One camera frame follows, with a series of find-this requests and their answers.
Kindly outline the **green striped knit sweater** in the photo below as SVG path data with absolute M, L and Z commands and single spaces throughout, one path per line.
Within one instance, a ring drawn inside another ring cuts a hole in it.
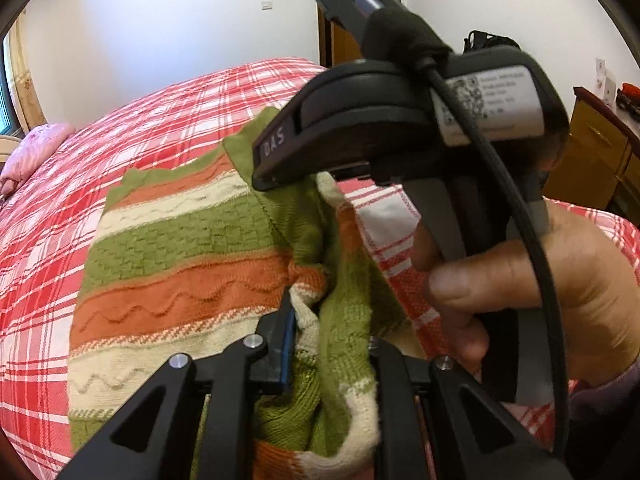
M 292 301 L 292 390 L 258 402 L 259 479 L 367 479 L 378 431 L 372 337 L 416 348 L 409 320 L 328 174 L 258 192 L 262 110 L 176 169 L 131 169 L 88 251 L 68 358 L 70 440 L 82 448 L 170 356 L 221 352 Z

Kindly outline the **black folded trolley bag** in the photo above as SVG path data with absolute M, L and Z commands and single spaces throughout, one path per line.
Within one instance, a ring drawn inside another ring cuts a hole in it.
M 469 53 L 502 46 L 521 49 L 520 45 L 509 37 L 482 32 L 481 30 L 471 30 L 464 40 L 463 52 Z

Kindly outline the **brown wooden dresser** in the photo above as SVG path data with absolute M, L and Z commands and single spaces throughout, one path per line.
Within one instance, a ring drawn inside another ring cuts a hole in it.
M 570 133 L 544 184 L 552 200 L 606 210 L 639 223 L 639 123 L 584 87 L 574 89 Z

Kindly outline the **red plaid bed sheet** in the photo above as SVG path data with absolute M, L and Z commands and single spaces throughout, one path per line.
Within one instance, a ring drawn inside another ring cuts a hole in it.
M 1 211 L 3 478 L 63 479 L 81 450 L 68 420 L 70 329 L 111 189 L 131 169 L 190 164 L 262 110 L 277 116 L 324 72 L 275 58 L 175 84 L 75 131 L 10 195 Z M 420 360 L 450 356 L 570 478 L 638 477 L 636 248 L 613 243 L 586 208 L 544 202 L 548 228 L 533 248 L 514 238 L 447 261 L 400 185 L 397 208 L 368 214 L 326 171 L 299 181 L 319 174 L 354 207 L 416 348 L 371 339 Z

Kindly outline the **pink pillow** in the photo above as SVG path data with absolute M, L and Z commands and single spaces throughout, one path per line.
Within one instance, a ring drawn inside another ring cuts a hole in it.
M 14 148 L 1 170 L 1 196 L 21 188 L 76 129 L 65 122 L 37 126 Z

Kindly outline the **beige patterned curtain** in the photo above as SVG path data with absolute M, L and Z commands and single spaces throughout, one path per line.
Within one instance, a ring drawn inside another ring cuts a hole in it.
M 3 40 L 4 67 L 8 77 L 10 98 L 24 133 L 47 122 L 43 114 L 32 73 L 29 70 L 23 41 L 24 13 L 18 14 Z

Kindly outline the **window with dark frame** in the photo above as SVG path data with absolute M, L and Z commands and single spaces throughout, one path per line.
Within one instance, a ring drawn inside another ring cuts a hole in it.
M 6 74 L 6 63 L 4 62 L 4 47 L 1 47 L 0 53 L 0 134 L 2 136 L 22 138 L 24 132 L 18 122 L 10 95 L 9 79 Z

